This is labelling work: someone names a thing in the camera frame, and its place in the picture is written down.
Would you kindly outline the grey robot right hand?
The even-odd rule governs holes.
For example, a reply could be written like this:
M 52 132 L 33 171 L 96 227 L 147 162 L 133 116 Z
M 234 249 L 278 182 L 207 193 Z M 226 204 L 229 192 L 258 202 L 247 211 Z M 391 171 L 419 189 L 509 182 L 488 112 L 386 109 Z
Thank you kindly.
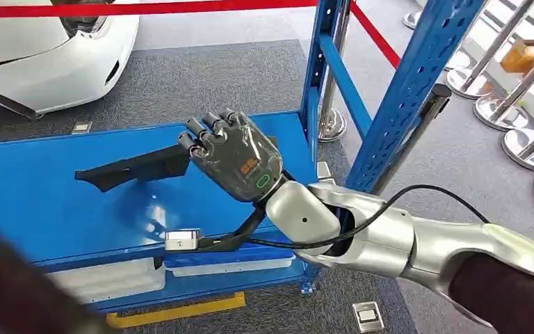
M 191 161 L 239 202 L 259 202 L 281 180 L 283 161 L 275 144 L 242 112 L 226 109 L 189 118 L 178 144 Z

